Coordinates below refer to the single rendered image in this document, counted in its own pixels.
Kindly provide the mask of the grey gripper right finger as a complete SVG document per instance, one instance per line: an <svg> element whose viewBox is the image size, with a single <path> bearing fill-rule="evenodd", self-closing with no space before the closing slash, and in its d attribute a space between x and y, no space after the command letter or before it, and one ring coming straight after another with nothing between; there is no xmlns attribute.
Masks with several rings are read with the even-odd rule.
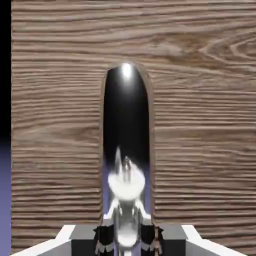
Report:
<svg viewBox="0 0 256 256"><path fill-rule="evenodd" d="M202 238L191 224L142 224L140 247L140 256L247 256Z"/></svg>

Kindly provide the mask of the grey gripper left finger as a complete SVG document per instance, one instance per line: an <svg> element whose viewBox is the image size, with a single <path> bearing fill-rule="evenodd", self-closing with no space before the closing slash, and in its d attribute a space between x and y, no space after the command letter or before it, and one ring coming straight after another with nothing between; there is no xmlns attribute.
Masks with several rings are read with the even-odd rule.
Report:
<svg viewBox="0 0 256 256"><path fill-rule="evenodd" d="M64 225L54 239L10 256L115 256L114 226Z"/></svg>

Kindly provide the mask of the curved shiny metal handle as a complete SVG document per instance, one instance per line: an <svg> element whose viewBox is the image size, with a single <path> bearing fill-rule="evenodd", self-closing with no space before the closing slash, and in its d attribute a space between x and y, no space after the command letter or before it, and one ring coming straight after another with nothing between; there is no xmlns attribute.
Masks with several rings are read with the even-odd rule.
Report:
<svg viewBox="0 0 256 256"><path fill-rule="evenodd" d="M102 116L102 221L96 256L155 256L150 211L149 94L139 69L107 71Z"/></svg>

